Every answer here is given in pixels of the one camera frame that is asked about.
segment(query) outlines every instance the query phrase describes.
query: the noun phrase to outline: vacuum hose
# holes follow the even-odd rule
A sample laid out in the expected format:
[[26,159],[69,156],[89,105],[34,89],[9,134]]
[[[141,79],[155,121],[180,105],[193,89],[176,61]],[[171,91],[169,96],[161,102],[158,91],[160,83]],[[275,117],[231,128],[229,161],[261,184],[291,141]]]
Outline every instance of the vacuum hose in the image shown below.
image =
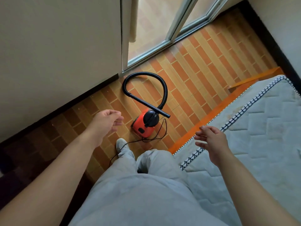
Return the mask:
[[[140,75],[147,75],[147,76],[151,76],[151,77],[154,77],[156,79],[158,79],[160,81],[160,83],[162,84],[163,86],[163,98],[162,98],[162,102],[161,104],[158,106],[158,107],[155,107],[151,104],[149,104],[148,102],[140,99],[140,98],[137,98],[136,96],[132,95],[129,91],[127,91],[126,89],[126,84],[129,82],[129,80],[133,77],[136,77],[136,76],[140,76]],[[170,118],[170,115],[163,112],[162,109],[163,109],[163,106],[165,105],[166,101],[167,101],[167,94],[168,94],[168,91],[167,91],[167,85],[164,81],[163,78],[161,78],[159,75],[157,74],[154,74],[154,73],[151,73],[151,72],[145,72],[145,71],[141,71],[141,72],[136,72],[136,73],[133,73],[133,74],[130,74],[129,76],[127,76],[123,83],[122,83],[122,91],[124,92],[125,95],[127,95],[128,97],[131,97],[133,99],[135,99],[136,101],[140,102],[141,104],[149,107],[150,109],[154,110],[155,112],[167,117],[167,118]]]

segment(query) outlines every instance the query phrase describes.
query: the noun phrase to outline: sliding glass door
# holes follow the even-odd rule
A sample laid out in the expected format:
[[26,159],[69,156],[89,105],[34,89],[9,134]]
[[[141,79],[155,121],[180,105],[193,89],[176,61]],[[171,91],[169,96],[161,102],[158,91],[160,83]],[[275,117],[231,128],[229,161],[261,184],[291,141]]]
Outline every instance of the sliding glass door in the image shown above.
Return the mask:
[[121,0],[123,71],[210,22],[223,0]]

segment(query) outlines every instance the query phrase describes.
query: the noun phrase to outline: red vacuum cleaner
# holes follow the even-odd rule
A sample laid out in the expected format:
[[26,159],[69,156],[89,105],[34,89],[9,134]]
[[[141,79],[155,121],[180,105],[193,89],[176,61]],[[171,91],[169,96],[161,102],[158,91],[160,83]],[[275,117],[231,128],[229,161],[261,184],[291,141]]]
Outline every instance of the red vacuum cleaner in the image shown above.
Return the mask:
[[[146,102],[140,98],[137,98],[136,96],[132,95],[130,92],[127,91],[126,84],[129,82],[129,80],[131,78],[134,78],[134,77],[140,76],[140,75],[147,75],[147,76],[154,77],[154,78],[158,79],[160,81],[160,83],[162,84],[164,93],[163,93],[162,102],[158,107],[155,107],[155,106],[149,104],[148,102]],[[170,118],[169,114],[162,111],[163,106],[165,105],[165,103],[167,101],[168,91],[167,91],[167,85],[166,85],[164,79],[161,78],[159,75],[151,73],[151,72],[145,72],[145,71],[130,74],[123,81],[122,90],[123,90],[124,94],[127,95],[128,97],[131,97],[131,98],[135,99],[136,101],[140,102],[141,104],[150,108],[150,109],[144,110],[140,114],[140,116],[134,120],[134,122],[131,125],[131,127],[135,130],[135,132],[137,134],[139,134],[140,136],[142,136],[143,138],[148,138],[155,130],[155,126],[159,123],[159,114],[163,115],[164,117]]]

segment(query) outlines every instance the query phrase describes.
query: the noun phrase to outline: forearm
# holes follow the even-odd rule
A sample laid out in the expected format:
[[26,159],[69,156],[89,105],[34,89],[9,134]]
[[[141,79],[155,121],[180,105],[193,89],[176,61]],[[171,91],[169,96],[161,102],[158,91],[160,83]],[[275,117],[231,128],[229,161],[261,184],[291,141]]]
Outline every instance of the forearm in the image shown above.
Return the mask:
[[0,225],[59,225],[85,172],[93,143],[78,136],[0,212]]
[[244,226],[299,225],[235,156],[224,157],[219,168]]

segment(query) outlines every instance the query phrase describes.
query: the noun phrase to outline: light gray t-shirt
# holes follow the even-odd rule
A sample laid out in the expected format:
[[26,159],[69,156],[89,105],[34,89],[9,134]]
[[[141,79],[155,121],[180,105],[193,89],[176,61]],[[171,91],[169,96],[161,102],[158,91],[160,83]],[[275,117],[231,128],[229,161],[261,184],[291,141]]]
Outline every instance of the light gray t-shirt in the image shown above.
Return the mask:
[[226,225],[182,183],[148,174],[96,183],[69,225]]

